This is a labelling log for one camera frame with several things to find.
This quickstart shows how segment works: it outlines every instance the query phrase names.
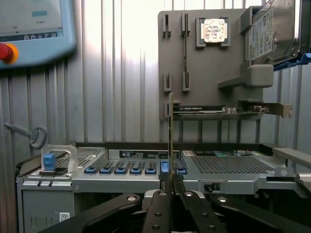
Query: red emergency stop button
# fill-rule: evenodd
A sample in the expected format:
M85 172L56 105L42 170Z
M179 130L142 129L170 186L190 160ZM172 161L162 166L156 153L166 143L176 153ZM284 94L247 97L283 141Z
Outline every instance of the red emergency stop button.
M14 59L14 48L4 43L0 43L0 60L11 62Z

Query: blue tab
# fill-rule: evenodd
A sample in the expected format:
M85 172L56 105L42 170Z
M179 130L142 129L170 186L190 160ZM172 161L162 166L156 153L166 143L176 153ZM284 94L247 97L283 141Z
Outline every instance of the blue tab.
M87 174L96 173L96 169L92 167L88 167L84 170L84 173L87 173Z
M104 174L110 174L111 173L111 169L110 168L105 168L103 167L99 173L104 173Z
M115 173L116 174L125 174L126 170L125 170L125 168L117 168L117 169L115 169Z
M274 71L279 71L286 68L291 68L299 65L306 65L311 62L311 53L305 53L297 60L291 60L289 62L284 62L274 67Z
M156 170L153 168L147 168L145 174L156 174Z
M161 161L161 171L162 172L169 172L169 165L167 161Z
M140 168L132 168L132 170L130 170L131 174L141 174L141 170Z
M46 171L54 171L56 168L55 154L49 153L43 155L43 165Z
M177 168L177 169L176 169L176 173L177 173L177 174L186 175L186 174L187 174L187 170L186 170L185 168Z

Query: hard drive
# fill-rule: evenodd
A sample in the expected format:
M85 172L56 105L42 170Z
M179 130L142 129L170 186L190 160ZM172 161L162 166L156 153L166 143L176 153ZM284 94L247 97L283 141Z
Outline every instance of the hard drive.
M310 49L310 0L270 0L253 16L245 59L274 66Z

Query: gray plastic clip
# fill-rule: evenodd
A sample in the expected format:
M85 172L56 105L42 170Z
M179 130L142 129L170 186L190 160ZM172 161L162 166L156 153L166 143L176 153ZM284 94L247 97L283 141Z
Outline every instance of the gray plastic clip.
M183 91L191 91L189 72L183 72Z
M164 83L164 92L171 92L172 91L172 82L173 82L173 77L171 73L164 74L163 75L163 83Z
M187 36L190 35L190 20L188 20L188 14L181 14L181 36L185 36L185 32L187 32Z
M170 37L171 36L171 23L169 22L169 15L164 15L162 17L162 37L167 36Z

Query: corrugated metal wall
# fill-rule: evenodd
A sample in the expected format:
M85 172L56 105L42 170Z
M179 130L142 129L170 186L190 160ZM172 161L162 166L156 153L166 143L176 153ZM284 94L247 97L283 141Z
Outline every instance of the corrugated metal wall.
M40 151L10 132L43 126L48 143L167 141L158 115L157 14L162 10L245 8L265 0L75 0L77 48L54 64L0 71L0 232L16 230L14 166ZM307 127L311 66L275 74L265 101L294 105L292 119L187 121L183 142L276 142L311 153Z

